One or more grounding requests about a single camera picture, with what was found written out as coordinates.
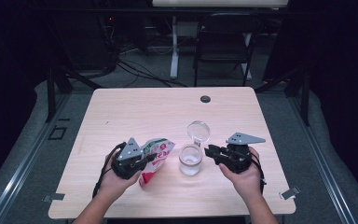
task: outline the hand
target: hand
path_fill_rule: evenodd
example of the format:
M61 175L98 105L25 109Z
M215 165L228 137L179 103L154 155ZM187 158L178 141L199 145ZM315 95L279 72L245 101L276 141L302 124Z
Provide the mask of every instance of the hand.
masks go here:
M103 194L106 197L113 197L114 200L120 197L128 187L135 184L141 174L141 171L138 171L130 179L122 179L117 176L111 167L113 158L118 152L116 151L107 163L105 168L107 172L103 175L103 181L98 192L98 194Z
M257 158L259 157L258 153L255 151L254 148L249 147L249 150ZM253 163L251 163L248 170L240 174L235 174L231 172L223 163L220 163L219 167L223 175L233 183L235 190L240 194L240 196L244 200L255 194L261 195L260 172Z

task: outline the snack bag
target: snack bag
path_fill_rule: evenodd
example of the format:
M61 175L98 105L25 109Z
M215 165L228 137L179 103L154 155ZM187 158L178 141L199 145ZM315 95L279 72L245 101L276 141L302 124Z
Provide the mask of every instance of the snack bag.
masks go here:
M141 177L139 178L139 185L141 187L149 183L154 173L159 169L162 163L165 162L174 146L175 143L165 138L155 138L141 146L141 149L144 151L144 157L157 153L156 158L149 162L141 173Z

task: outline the table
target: table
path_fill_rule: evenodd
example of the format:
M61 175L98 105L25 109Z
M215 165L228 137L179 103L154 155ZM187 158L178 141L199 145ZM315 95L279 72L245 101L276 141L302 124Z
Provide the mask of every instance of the table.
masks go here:
M203 103L201 96L211 97ZM211 129L207 144L224 147L235 132L266 139L255 144L267 185L264 196L274 214L292 214L293 199L279 193L289 189L277 152L269 135L255 92L247 87L98 89L89 102L72 152L53 201L51 218L75 218L91 200L103 160L111 149L134 137L139 145L163 137L176 146L149 184L138 183L108 209L105 217L219 217L249 215L245 203L213 159L204 157L196 176L179 171L178 151L192 140L186 133L194 120Z
M153 0L154 7L286 7L288 0ZM179 54L177 48L177 20L172 17L172 63L170 77L178 76ZM244 73L247 64L242 64Z

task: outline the gray carpet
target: gray carpet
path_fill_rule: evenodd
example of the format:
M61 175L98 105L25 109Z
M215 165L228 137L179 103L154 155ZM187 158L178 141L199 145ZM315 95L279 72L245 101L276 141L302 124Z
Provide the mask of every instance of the gray carpet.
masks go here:
M273 39L268 36L260 39L255 52L254 63L251 66L253 80L248 82L248 86L257 87L262 84L260 80L272 44ZM187 86L192 86L193 83L192 50L191 46L181 48L179 78L175 80ZM139 63L156 76L170 80L170 52L159 54L150 50L149 55L146 56L142 52L134 50L121 55L120 59L129 61L129 63ZM208 78L200 80L200 86L240 86L241 70L231 71L231 68L232 66L203 64L200 69L200 76L207 77L208 75ZM140 77L135 79L135 75L130 75L118 67L112 74L94 78L93 81L107 88L165 87L163 83L153 79ZM14 202L8 205L9 209L1 219L2 223L64 222L63 220L50 219L48 217L49 203L41 200L45 195L55 192L57 188L81 120L90 101L90 88L77 80L71 81L76 90L64 104L63 110L57 117L59 120L53 123L57 127L65 127L66 132L62 140L48 140L48 135L44 136L33 169L28 174ZM285 223L341 223L336 207L321 178L320 171L311 156L311 145L302 130L301 123L296 118L296 111L291 107L290 99L285 98L282 93L284 86L283 83L271 92L257 94L257 98L289 186L298 187L301 190L301 193L295 199L296 212L286 216ZM21 164L24 155L31 150L35 139L46 127L44 122L47 117L46 83L39 85L36 91L38 92L38 102L34 112L0 171L0 196L17 167ZM58 100L60 100L60 93L57 92L57 95ZM348 206L358 223L358 184L330 145L319 101L313 94L310 98L310 124L310 128L323 150L326 160L347 199Z

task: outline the chair backrest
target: chair backrest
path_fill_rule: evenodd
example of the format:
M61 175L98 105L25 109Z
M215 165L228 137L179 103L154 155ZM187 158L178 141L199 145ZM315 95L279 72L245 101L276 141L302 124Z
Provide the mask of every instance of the chair backrest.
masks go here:
M259 33L262 21L257 16L240 13L214 13L201 19L199 32Z

